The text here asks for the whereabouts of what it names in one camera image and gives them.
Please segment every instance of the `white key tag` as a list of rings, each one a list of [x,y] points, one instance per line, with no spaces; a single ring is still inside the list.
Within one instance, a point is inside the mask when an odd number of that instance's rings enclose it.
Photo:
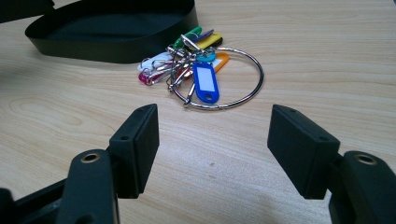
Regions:
[[[168,60],[171,60],[171,59],[173,59],[172,55],[170,55],[168,52],[163,52],[163,53],[160,53],[160,54],[158,54],[158,55],[156,55],[156,56],[154,56],[154,57],[152,57],[152,58],[150,58],[150,59],[148,59],[146,61],[143,61],[142,63],[140,63],[137,66],[137,69],[140,72],[145,70],[145,68],[151,71],[153,69],[153,66],[157,67],[157,66],[161,65],[161,63],[155,63],[155,61],[159,61],[160,62],[160,61],[168,61]]]
[[[214,104],[219,99],[218,82],[215,70],[209,63],[194,63],[192,65],[195,92],[198,98],[207,104]]]

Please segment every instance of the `yellow key tag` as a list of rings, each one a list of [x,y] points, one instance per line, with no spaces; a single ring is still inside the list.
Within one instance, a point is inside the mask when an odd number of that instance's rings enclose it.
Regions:
[[[220,39],[221,39],[221,34],[214,32],[212,35],[208,36],[207,38],[198,41],[196,45],[200,49],[206,49],[207,47],[209,47],[210,45],[212,45],[213,43],[215,43]]]
[[[230,60],[230,56],[225,52],[216,53],[216,59],[212,62],[212,66],[215,69],[215,73],[217,73],[220,68],[226,64]]]

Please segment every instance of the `table surface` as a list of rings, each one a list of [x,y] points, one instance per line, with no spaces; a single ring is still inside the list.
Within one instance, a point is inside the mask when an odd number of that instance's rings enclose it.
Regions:
[[[73,1],[55,1],[61,7]],[[274,104],[338,138],[340,153],[376,155],[396,170],[396,6],[391,0],[197,0],[199,24],[256,57],[259,94],[230,110],[186,109],[137,64],[40,54],[24,35],[36,18],[0,24],[0,187],[14,199],[67,177],[80,152],[106,148],[138,107],[157,104],[161,145],[145,189],[119,200],[121,223],[331,223],[328,202],[299,195],[266,142]],[[231,60],[220,102],[259,79]]]

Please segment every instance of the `metal screw hole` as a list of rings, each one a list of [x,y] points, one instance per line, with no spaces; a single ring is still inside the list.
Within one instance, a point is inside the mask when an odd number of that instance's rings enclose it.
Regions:
[[[368,155],[363,155],[363,154],[357,154],[355,155],[356,160],[358,160],[361,163],[367,164],[367,165],[376,165],[376,160]]]
[[[94,161],[98,161],[100,159],[100,155],[97,153],[91,153],[81,158],[81,162],[83,163],[91,163]]]

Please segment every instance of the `blue key tag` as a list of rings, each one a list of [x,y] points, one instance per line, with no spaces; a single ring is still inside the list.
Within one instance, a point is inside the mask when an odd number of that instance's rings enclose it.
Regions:
[[[216,52],[213,48],[197,53],[196,60],[201,63],[211,63],[216,59]]]
[[[198,99],[214,104],[219,99],[219,88],[213,67],[209,63],[194,63],[192,72]]]

